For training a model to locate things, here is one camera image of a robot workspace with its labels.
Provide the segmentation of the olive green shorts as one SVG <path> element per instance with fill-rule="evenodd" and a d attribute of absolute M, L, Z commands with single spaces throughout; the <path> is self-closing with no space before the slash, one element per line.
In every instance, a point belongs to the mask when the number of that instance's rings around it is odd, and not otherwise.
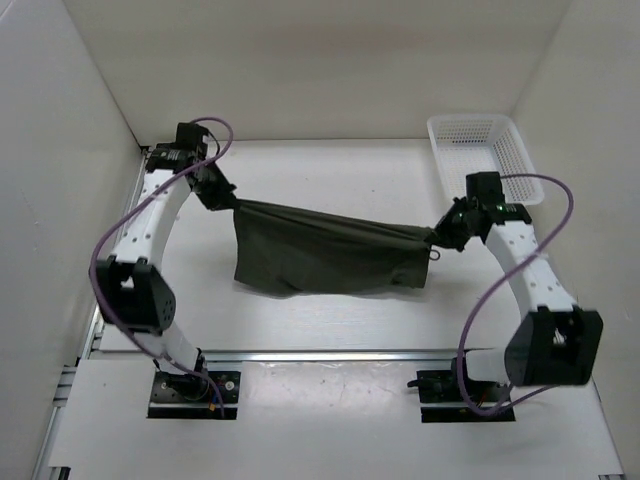
<path fill-rule="evenodd" d="M 425 286 L 435 232 L 242 199 L 235 280 L 264 293 L 352 294 Z"/>

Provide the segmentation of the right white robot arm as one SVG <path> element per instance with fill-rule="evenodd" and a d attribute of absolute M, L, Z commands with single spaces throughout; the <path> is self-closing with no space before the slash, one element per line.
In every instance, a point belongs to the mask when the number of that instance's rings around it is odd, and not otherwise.
<path fill-rule="evenodd" d="M 476 397 L 486 382 L 513 387 L 583 386 L 591 378 L 603 331 L 600 314 L 579 306 L 544 254 L 571 217 L 573 195 L 566 195 L 567 210 L 559 225 L 538 240 L 527 209 L 507 201 L 503 180 L 497 172 L 468 175 L 465 196 L 455 199 L 435 228 L 434 245 L 461 251 L 470 239 L 479 238 L 503 270 L 463 327 L 449 387 L 464 400 Z M 503 347 L 467 349 L 476 316 L 503 285 L 510 287 L 518 305 L 517 329 Z"/>

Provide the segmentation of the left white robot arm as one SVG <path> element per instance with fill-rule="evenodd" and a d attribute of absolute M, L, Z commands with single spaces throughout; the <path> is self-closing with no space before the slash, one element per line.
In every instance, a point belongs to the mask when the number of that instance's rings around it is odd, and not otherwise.
<path fill-rule="evenodd" d="M 206 399 L 224 408 L 219 386 L 207 371 L 202 350 L 174 320 L 176 297 L 162 276 L 162 260 L 177 215 L 190 196 L 210 211 L 234 208 L 235 187 L 217 162 L 230 149 L 206 144 L 208 118 L 182 122 L 173 142 L 157 145 L 146 158 L 137 204 L 98 240 L 89 278 L 104 321 L 115 326 L 189 401 Z"/>

